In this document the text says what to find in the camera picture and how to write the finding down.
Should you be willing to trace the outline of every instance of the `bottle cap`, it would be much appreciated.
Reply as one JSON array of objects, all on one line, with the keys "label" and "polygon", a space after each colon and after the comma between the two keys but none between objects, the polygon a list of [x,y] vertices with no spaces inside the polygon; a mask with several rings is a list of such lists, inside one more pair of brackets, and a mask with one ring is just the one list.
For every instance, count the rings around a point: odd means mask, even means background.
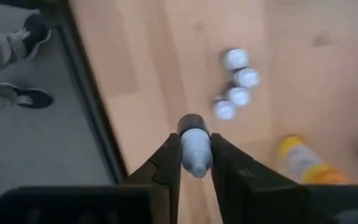
[{"label": "bottle cap", "polygon": [[227,98],[236,106],[245,106],[250,101],[250,94],[246,88],[234,87],[227,91]]},{"label": "bottle cap", "polygon": [[199,114],[186,114],[177,124],[177,133],[181,136],[187,130],[199,128],[208,132],[204,119]]},{"label": "bottle cap", "polygon": [[303,177],[305,184],[348,184],[349,180],[329,165],[320,164],[313,166]]},{"label": "bottle cap", "polygon": [[236,85],[244,88],[255,87],[260,83],[258,71],[252,68],[244,68],[234,73],[234,82]]},{"label": "bottle cap", "polygon": [[281,143],[278,150],[278,155],[280,158],[287,157],[290,153],[290,150],[295,147],[304,144],[303,140],[297,135],[291,135],[285,137]]},{"label": "bottle cap", "polygon": [[230,100],[219,100],[214,105],[215,115],[224,120],[233,119],[235,116],[235,104]]},{"label": "bottle cap", "polygon": [[224,66],[235,70],[248,66],[248,52],[244,49],[232,49],[224,54]]}]

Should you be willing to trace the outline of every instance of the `white bottle cap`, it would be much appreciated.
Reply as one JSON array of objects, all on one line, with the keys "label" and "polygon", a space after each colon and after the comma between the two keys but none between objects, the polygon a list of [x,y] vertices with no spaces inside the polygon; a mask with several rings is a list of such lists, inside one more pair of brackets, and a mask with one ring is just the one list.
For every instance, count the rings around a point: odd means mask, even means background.
[{"label": "white bottle cap", "polygon": [[246,88],[234,87],[227,91],[227,98],[236,106],[245,106],[250,101],[250,94]]},{"label": "white bottle cap", "polygon": [[212,167],[213,156],[208,133],[192,128],[181,136],[182,164],[194,177],[203,178]]},{"label": "white bottle cap", "polygon": [[248,52],[244,49],[232,49],[224,54],[224,66],[235,70],[248,66]]},{"label": "white bottle cap", "polygon": [[252,88],[260,83],[258,71],[252,68],[244,68],[234,73],[234,82],[240,87]]},{"label": "white bottle cap", "polygon": [[230,100],[219,100],[214,105],[215,114],[220,119],[233,119],[235,109],[235,104]]}]

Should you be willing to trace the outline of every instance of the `white plastic bottle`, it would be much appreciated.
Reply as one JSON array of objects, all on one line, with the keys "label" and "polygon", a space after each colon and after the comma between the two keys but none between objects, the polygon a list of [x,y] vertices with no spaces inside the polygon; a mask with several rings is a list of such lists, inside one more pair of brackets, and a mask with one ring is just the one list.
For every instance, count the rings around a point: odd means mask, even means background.
[{"label": "white plastic bottle", "polygon": [[250,94],[246,88],[232,87],[227,91],[226,96],[235,106],[245,106],[250,102]]},{"label": "white plastic bottle", "polygon": [[236,70],[248,66],[249,56],[244,49],[231,49],[224,52],[224,67],[228,70]]},{"label": "white plastic bottle", "polygon": [[213,163],[204,120],[198,114],[187,114],[180,119],[177,132],[181,136],[183,167],[194,177],[203,178]]},{"label": "white plastic bottle", "polygon": [[253,68],[244,68],[236,71],[233,79],[237,86],[244,88],[253,88],[260,83],[259,73]]},{"label": "white plastic bottle", "polygon": [[222,120],[233,119],[237,112],[235,103],[229,99],[226,99],[225,97],[218,97],[215,100],[213,110],[216,117]]},{"label": "white plastic bottle", "polygon": [[278,150],[279,169],[302,184],[346,184],[348,179],[320,159],[298,136],[288,136]]}]

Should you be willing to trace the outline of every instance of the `small white bottle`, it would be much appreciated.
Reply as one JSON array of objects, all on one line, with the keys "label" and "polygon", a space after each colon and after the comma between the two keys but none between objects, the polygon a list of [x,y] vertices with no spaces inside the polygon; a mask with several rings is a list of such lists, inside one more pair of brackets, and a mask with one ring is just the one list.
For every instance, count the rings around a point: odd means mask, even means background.
[{"label": "small white bottle", "polygon": [[224,53],[224,67],[228,70],[236,70],[248,66],[249,56],[244,49],[232,49]]},{"label": "small white bottle", "polygon": [[253,88],[260,83],[259,73],[253,68],[243,68],[236,71],[233,79],[237,86],[244,88]]},{"label": "small white bottle", "polygon": [[235,103],[226,98],[218,98],[215,100],[213,110],[216,117],[222,120],[231,120],[237,113]]},{"label": "small white bottle", "polygon": [[250,102],[250,94],[246,88],[232,87],[227,91],[226,96],[235,106],[245,106]]},{"label": "small white bottle", "polygon": [[204,120],[198,114],[187,114],[177,125],[181,136],[182,165],[194,177],[203,178],[212,167],[210,136]]}]

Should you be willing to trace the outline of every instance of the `wooden floor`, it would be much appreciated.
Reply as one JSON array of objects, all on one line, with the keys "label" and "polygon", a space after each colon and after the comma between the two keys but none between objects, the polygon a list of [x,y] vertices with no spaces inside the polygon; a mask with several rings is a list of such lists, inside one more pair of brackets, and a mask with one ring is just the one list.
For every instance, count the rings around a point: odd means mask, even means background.
[{"label": "wooden floor", "polygon": [[[273,167],[299,134],[358,183],[358,1],[71,0],[130,172],[186,113]],[[233,121],[211,102],[230,80],[220,53],[250,52],[261,85]],[[179,223],[221,223],[210,174],[182,172]]]}]

